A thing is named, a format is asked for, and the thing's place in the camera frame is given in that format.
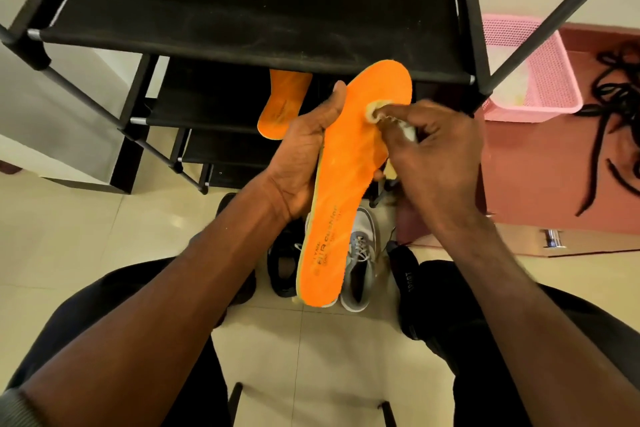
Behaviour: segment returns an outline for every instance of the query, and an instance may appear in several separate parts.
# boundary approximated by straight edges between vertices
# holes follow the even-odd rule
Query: sleeve
[[[34,409],[16,389],[0,396],[0,427],[44,427]]]

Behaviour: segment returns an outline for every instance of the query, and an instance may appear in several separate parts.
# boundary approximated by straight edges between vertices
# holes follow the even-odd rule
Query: black pants
[[[49,319],[8,387],[23,384],[68,342],[135,294],[172,259],[116,270],[64,302]],[[456,375],[455,425],[531,425],[473,293],[452,262],[408,267],[412,330]],[[640,388],[640,335],[598,307],[552,287],[542,289]],[[211,338],[163,425],[229,426],[227,386]]]

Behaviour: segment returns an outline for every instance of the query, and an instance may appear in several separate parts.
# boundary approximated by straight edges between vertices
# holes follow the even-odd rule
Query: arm
[[[292,122],[268,169],[137,294],[22,387],[52,426],[160,425],[212,328],[260,255],[313,195],[324,129],[346,87]]]
[[[392,118],[380,124],[407,196],[473,290],[533,425],[639,425],[640,392],[518,265],[476,209],[476,122],[427,101],[380,112],[428,134],[416,144]]]

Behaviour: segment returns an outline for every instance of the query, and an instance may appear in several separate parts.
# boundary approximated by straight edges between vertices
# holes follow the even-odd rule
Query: left hand
[[[314,196],[318,156],[324,131],[340,116],[347,97],[347,86],[339,81],[324,103],[291,122],[280,147],[264,172],[282,197],[285,219],[291,221],[305,212]]]

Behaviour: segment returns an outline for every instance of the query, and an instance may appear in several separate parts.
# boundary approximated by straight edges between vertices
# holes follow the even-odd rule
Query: hand
[[[476,120],[428,100],[387,105],[376,115],[403,120],[428,134],[417,143],[404,137],[393,118],[378,124],[404,192],[432,231],[477,213],[483,142]]]
[[[297,117],[278,147],[265,174],[285,205],[287,221],[306,211],[314,196],[314,172],[323,146],[324,131],[344,107],[347,86],[339,81],[327,101],[306,115]]]

